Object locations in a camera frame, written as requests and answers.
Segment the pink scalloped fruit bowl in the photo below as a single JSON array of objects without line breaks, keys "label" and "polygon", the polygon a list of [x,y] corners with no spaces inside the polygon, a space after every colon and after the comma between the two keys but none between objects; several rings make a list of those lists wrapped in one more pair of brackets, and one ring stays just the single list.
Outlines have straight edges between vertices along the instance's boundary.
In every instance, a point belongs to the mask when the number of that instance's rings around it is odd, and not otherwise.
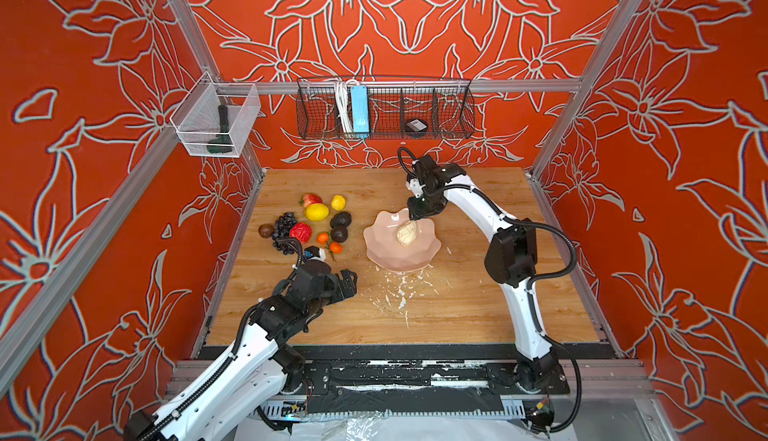
[{"label": "pink scalloped fruit bowl", "polygon": [[430,219],[411,220],[408,208],[381,211],[363,230],[366,255],[380,268],[411,272],[427,267],[442,247]]}]

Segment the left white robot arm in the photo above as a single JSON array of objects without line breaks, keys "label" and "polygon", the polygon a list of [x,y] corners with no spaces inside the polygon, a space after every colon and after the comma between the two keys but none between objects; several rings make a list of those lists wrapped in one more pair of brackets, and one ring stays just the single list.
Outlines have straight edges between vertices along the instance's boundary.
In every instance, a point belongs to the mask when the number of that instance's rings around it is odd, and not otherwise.
[{"label": "left white robot arm", "polygon": [[270,297],[246,310],[234,341],[183,391],[127,421],[125,440],[221,440],[270,398],[304,384],[304,357],[289,340],[328,305],[358,292],[358,276],[299,261]]}]

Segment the beige garlic-like fruit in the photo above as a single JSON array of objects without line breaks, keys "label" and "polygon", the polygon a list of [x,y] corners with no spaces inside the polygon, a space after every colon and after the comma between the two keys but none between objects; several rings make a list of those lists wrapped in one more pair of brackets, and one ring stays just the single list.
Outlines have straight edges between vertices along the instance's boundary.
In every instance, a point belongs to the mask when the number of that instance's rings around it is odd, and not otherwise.
[{"label": "beige garlic-like fruit", "polygon": [[400,225],[396,230],[396,240],[402,246],[412,245],[419,235],[419,227],[416,221],[408,221]]}]

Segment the red wrinkled strawberry fruit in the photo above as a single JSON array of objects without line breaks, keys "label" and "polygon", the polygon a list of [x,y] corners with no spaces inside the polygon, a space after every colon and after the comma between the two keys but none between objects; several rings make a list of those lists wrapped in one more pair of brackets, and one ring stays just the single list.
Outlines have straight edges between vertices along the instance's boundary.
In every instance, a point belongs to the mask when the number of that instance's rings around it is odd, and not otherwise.
[{"label": "red wrinkled strawberry fruit", "polygon": [[302,244],[306,244],[311,240],[312,228],[307,223],[298,222],[291,227],[289,236],[297,239]]}]

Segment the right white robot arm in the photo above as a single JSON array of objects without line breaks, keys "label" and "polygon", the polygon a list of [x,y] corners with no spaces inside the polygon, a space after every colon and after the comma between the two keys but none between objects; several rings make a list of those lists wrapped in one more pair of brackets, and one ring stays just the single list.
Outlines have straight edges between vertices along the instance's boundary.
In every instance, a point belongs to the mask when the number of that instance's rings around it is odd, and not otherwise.
[{"label": "right white robot arm", "polygon": [[[513,320],[519,375],[540,383],[555,371],[558,360],[554,341],[547,336],[539,312],[536,282],[565,276],[574,269],[573,244],[553,226],[519,219],[502,209],[457,164],[441,166],[432,156],[417,157],[406,147],[398,149],[397,157],[406,172],[406,187],[412,193],[407,201],[412,220],[436,216],[448,204],[453,204],[489,241],[484,266],[488,275],[500,284]],[[570,259],[565,268],[550,273],[536,272],[538,229],[566,242]]]}]

